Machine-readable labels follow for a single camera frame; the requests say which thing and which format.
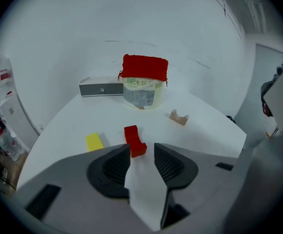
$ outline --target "red cloth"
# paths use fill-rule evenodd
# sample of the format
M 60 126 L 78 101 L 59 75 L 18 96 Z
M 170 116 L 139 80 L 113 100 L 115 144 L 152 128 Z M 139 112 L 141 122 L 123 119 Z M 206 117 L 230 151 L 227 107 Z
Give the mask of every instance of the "red cloth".
M 123 71 L 120 77 L 150 78 L 167 82 L 167 66 L 169 62 L 158 57 L 130 56 L 123 57 Z

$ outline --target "black cable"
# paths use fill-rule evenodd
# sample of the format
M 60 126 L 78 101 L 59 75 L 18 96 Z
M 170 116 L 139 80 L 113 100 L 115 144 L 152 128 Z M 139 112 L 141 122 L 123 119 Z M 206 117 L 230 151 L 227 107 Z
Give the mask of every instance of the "black cable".
M 10 185 L 12 188 L 14 188 L 14 190 L 16 190 L 16 188 L 15 188 L 11 183 L 9 183 L 6 179 L 4 179 L 4 178 L 2 178 L 2 177 L 0 177 L 0 179 L 1 179 L 2 181 L 4 181 L 6 184 Z

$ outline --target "white table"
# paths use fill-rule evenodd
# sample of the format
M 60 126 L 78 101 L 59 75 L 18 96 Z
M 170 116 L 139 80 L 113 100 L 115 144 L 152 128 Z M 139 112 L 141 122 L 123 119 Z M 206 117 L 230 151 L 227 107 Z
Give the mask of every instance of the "white table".
M 189 115 L 185 126 L 169 119 L 173 109 L 177 109 L 180 116 Z M 37 139 L 23 166 L 18 188 L 55 162 L 87 152 L 85 136 L 89 134 L 98 132 L 105 146 L 125 143 L 124 127 L 131 125 L 137 125 L 142 142 L 148 146 L 144 157 L 134 158 L 131 162 L 131 167 L 138 166 L 139 170 L 145 162 L 154 167 L 155 142 L 208 154 L 238 157 L 246 137 L 226 116 L 189 93 L 166 89 L 162 104 L 151 110 L 131 108 L 124 104 L 122 96 L 83 98 L 77 95 L 60 110 Z M 151 172 L 153 176 L 150 177 L 160 177 L 158 172 L 155 176 L 155 171 Z

